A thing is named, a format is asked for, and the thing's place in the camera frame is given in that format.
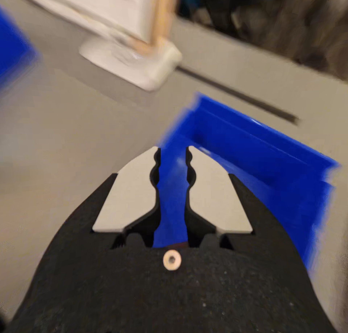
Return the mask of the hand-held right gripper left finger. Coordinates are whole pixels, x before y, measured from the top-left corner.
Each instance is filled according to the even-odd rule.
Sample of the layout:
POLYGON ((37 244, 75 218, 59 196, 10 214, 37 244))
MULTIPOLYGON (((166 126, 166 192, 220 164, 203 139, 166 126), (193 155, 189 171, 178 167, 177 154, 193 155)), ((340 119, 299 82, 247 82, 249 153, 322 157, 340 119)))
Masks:
POLYGON ((158 190, 161 148, 153 146, 128 162, 117 174, 92 227, 94 233, 115 233, 123 240, 140 234, 153 247, 160 225, 158 190))

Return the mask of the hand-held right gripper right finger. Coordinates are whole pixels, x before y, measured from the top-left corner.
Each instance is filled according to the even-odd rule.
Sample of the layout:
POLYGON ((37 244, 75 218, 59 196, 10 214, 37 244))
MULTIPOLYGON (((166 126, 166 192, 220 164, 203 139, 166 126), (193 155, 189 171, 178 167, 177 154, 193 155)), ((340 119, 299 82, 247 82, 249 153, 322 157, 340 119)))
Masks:
POLYGON ((189 247, 199 247, 206 235, 246 234, 253 227, 230 174, 198 148, 186 148, 189 184, 185 198, 185 225, 189 247))

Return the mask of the blue plastic bin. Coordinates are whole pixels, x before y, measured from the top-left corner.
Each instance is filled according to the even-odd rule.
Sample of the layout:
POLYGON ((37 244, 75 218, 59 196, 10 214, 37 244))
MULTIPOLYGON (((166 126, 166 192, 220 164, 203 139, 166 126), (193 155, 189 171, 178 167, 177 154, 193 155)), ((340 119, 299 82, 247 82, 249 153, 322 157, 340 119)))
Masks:
POLYGON ((158 142, 160 226, 153 247, 187 241, 186 147, 194 146, 234 174, 277 218, 307 270, 326 217, 334 159, 203 94, 158 142))
POLYGON ((40 54, 7 13, 0 9, 0 88, 14 83, 40 59, 40 54))

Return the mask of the grey desk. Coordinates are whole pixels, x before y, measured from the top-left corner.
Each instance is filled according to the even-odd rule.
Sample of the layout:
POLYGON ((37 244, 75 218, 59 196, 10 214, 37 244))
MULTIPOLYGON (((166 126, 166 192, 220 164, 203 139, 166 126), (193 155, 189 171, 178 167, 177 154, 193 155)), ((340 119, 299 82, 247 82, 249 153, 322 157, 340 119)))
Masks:
POLYGON ((0 304, 11 321, 35 269, 66 218, 113 172, 155 145, 197 92, 224 103, 341 164, 313 287, 339 332, 347 332, 347 84, 327 74, 176 19, 182 65, 290 112, 298 126, 175 71, 153 93, 79 54, 89 32, 27 0, 3 10, 41 53, 1 92, 0 304))

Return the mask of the white document stand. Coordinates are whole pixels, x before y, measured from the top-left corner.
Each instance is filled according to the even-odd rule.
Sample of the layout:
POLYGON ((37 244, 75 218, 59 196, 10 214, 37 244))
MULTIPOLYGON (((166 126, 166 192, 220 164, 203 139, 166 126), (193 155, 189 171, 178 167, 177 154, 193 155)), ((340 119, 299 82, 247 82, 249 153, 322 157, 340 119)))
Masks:
POLYGON ((145 91, 154 91, 162 86, 182 59, 181 52, 168 38, 177 0, 155 0, 148 43, 60 1, 31 1, 93 33, 94 36, 81 45, 80 55, 145 91))

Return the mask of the instruction sheet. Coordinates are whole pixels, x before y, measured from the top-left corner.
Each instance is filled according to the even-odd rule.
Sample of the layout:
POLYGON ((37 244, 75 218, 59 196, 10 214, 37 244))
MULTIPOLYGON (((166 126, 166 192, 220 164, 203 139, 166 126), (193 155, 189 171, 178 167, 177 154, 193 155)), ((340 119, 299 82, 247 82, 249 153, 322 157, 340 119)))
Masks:
POLYGON ((57 0, 99 22, 150 42, 155 0, 57 0))

